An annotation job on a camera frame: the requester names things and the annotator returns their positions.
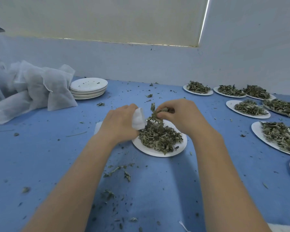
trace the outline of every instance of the left hand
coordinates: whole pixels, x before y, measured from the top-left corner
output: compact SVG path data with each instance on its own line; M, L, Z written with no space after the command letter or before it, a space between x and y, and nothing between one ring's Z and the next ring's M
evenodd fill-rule
M110 110L97 135L103 136L104 140L109 140L113 145L135 139L139 132L132 128L132 117L137 108L137 105L132 103Z

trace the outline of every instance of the table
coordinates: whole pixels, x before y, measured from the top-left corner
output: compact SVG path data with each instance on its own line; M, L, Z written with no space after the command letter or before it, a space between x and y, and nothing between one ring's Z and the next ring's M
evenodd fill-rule
M198 96L180 86L108 82L104 95L78 100L77 107L51 112L38 109L0 125L0 131L4 131L0 132L0 232L21 230L77 158L93 135L95 124L110 109L135 103L150 116L151 102L158 105L183 97L193 100L223 135L238 174L265 220L290 225L290 155L271 148L252 133L251 124L257 119L237 114L225 105L234 98L217 93ZM290 101L290 96L275 96ZM266 121L279 118L290 125L290 118L274 112ZM67 137L82 132L86 133ZM190 138L186 149L172 158L148 156L132 142L126 142L112 151L105 173L113 169L109 165L127 165L131 182L124 178L123 171L101 178L86 231L137 232L140 226L144 232L184 231L178 221L192 232L205 231L197 159ZM22 194L23 187L31 187L31 191ZM106 189L116 198L102 198ZM129 222L132 217L138 221Z

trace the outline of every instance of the roller blind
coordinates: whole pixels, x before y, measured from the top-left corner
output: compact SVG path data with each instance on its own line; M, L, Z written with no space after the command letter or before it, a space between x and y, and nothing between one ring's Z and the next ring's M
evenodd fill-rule
M207 0L0 0L0 27L35 36L197 46Z

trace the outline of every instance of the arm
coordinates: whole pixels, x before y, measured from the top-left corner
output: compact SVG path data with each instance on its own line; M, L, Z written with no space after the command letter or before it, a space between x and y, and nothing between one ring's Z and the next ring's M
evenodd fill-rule
M74 164L35 212L23 232L83 232L97 186L112 149L132 140L135 104L111 110Z
M271 232L250 198L232 163L222 136L202 116L194 102L179 99L161 104L175 113L157 117L171 121L193 141L208 232Z

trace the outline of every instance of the pile of dried leaves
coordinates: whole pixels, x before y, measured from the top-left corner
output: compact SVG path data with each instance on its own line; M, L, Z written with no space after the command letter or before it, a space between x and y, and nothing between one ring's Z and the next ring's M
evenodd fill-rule
M256 98L269 99L271 97L269 92L257 85L247 85L247 88L243 88L243 91Z
M290 127L283 122L261 122L261 125L266 140L277 144L281 150L290 152Z
M157 118L157 113L166 111L174 113L174 110L164 108L160 111L155 111L155 103L151 104L152 115L147 120L145 129L140 130L139 139L146 147L153 148L156 151L173 152L178 148L174 147L176 143L181 143L182 135L168 126L163 127L163 121Z
M271 101L264 100L263 105L267 109L290 117L290 102L285 102L276 98Z
M234 109L242 112L244 114L258 116L258 115L266 115L268 112L263 108L257 105L256 102L251 99L247 99L242 101L234 106Z
M240 89L236 89L235 85L220 85L218 88L219 93L223 93L225 95L230 95L230 96L244 96L245 93L242 92Z
M197 81L196 82L190 81L189 84L187 85L187 89L189 91L199 94L207 94L211 90L211 88L204 86Z

